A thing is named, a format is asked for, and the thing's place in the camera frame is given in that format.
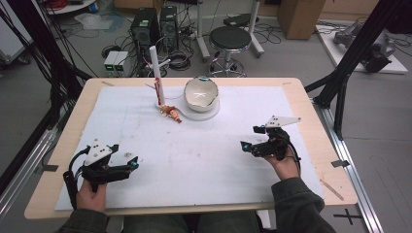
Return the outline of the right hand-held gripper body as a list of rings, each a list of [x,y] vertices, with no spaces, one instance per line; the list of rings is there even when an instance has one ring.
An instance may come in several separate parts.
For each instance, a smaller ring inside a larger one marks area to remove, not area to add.
[[[293,116],[272,116],[265,124],[266,135],[268,140],[263,143],[255,144],[255,150],[252,152],[254,157],[265,157],[274,155],[278,160],[286,156],[286,151],[291,144],[289,134],[283,129],[283,126],[298,123],[300,117]]]

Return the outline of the red strap figure keychain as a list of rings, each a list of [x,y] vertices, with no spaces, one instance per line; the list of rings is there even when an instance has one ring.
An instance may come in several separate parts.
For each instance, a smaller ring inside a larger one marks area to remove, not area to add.
[[[157,97],[157,105],[159,107],[159,111],[166,117],[172,118],[174,121],[181,123],[182,120],[179,117],[177,108],[175,106],[170,106],[165,103],[162,84],[160,78],[154,79],[154,89],[156,92]]]

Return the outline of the white stand with pole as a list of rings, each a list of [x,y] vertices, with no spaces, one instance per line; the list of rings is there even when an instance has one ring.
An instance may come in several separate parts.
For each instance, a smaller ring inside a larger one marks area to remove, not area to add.
[[[162,90],[163,90],[162,77],[160,75],[160,67],[162,65],[167,64],[169,62],[169,59],[167,59],[166,61],[164,61],[162,63],[159,63],[155,46],[150,47],[150,58],[151,58],[152,65],[153,65],[154,78],[160,78],[161,84],[162,84]],[[213,117],[215,117],[219,113],[219,110],[220,110],[220,97],[219,97],[219,101],[218,101],[217,105],[211,111],[208,111],[208,112],[205,112],[205,113],[200,113],[200,112],[196,112],[196,111],[190,109],[187,106],[187,104],[185,102],[185,99],[184,99],[184,88],[182,90],[182,93],[179,94],[177,97],[167,97],[164,93],[164,90],[163,90],[165,103],[167,105],[175,106],[177,108],[180,119],[182,119],[182,117],[184,117],[184,118],[186,118],[188,120],[192,120],[192,121],[205,121],[205,120],[212,119]]]

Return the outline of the person's left hand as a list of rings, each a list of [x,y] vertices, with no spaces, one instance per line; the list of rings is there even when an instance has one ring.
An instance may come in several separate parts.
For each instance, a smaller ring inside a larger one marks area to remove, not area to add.
[[[76,196],[77,208],[103,213],[106,210],[106,190],[107,185],[103,183],[94,192],[90,182],[84,180]]]

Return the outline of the person's left leg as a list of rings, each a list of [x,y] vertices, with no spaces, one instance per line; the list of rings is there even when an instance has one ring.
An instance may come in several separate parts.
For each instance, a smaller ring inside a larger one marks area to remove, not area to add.
[[[189,233],[187,223],[181,216],[126,216],[123,233]]]

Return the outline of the person's leg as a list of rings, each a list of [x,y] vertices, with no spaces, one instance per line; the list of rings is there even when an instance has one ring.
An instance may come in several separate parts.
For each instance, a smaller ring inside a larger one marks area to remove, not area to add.
[[[198,233],[259,233],[254,212],[221,212],[200,216]]]
[[[187,223],[181,216],[126,216],[123,233],[189,233]]]

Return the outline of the white eggshell bowl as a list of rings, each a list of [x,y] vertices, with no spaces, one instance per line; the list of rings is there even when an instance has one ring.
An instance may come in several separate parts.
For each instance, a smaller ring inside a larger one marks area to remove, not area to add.
[[[184,88],[184,99],[187,106],[200,113],[211,111],[220,97],[217,84],[209,78],[193,78]]]

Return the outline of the long wooden stick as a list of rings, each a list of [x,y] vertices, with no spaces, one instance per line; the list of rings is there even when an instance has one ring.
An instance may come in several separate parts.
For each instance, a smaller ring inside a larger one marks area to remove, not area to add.
[[[344,201],[344,197],[330,184],[325,182],[323,179],[320,179],[320,182],[329,190],[331,191],[339,200]]]

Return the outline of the person's right leg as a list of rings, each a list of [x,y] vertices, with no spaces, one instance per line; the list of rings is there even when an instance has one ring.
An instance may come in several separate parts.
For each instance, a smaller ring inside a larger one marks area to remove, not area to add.
[[[200,216],[198,233],[259,233],[254,212],[221,212]]]

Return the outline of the black round stool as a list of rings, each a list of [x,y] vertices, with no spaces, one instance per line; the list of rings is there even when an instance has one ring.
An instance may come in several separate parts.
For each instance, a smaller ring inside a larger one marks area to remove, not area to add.
[[[208,66],[209,75],[211,77],[245,77],[243,64],[234,59],[232,55],[247,51],[251,43],[251,35],[244,29],[235,26],[213,29],[209,36],[209,44],[217,52]]]

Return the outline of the brown cardboard box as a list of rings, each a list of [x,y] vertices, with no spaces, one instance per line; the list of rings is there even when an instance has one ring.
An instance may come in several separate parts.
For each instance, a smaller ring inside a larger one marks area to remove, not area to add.
[[[326,0],[281,0],[278,21],[286,39],[309,40]]]

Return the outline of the black computer tower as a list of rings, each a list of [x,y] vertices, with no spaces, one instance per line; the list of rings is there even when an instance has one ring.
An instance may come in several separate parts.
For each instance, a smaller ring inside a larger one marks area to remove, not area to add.
[[[164,50],[176,49],[178,47],[177,8],[175,6],[163,6],[159,23]]]
[[[135,43],[141,47],[154,46],[160,39],[157,11],[155,8],[140,8],[130,27]]]

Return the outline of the white cabinet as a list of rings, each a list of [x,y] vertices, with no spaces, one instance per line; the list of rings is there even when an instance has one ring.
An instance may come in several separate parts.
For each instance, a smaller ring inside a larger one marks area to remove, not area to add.
[[[20,20],[13,12],[9,12],[13,25],[28,41],[33,42],[30,35],[27,33]],[[18,39],[17,35],[0,17],[0,61],[5,64],[11,64],[25,50],[24,45]]]

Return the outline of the white platform board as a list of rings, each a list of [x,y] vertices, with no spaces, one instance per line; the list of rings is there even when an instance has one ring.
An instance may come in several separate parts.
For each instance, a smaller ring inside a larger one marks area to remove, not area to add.
[[[334,64],[334,66],[337,66],[343,58],[347,49],[343,45],[337,45],[333,43],[336,30],[332,26],[317,25],[316,29],[318,31],[318,36],[323,42],[332,63]],[[380,74],[406,74],[408,72],[403,64],[398,61],[393,55],[389,56],[389,60],[390,63],[379,71]]]

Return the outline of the aluminium rail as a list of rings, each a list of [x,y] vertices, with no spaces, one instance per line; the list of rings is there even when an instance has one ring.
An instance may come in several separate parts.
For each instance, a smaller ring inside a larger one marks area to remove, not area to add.
[[[338,134],[333,130],[334,116],[330,109],[323,109],[312,102],[315,111],[317,112],[321,122],[324,124],[324,129],[331,143],[337,152],[339,160],[343,163],[343,169],[346,172],[349,181],[358,196],[357,206],[360,209],[361,219],[363,220],[368,233],[384,233],[382,225],[375,210],[370,202],[367,192],[361,181],[356,165],[349,153],[349,150],[344,140],[338,137]]]
[[[42,158],[52,148],[56,136],[56,129],[47,129],[34,141],[30,141],[28,148],[22,148],[24,158],[12,176],[11,181],[0,195],[0,223],[16,202],[18,196],[26,186],[30,177],[39,166]]]

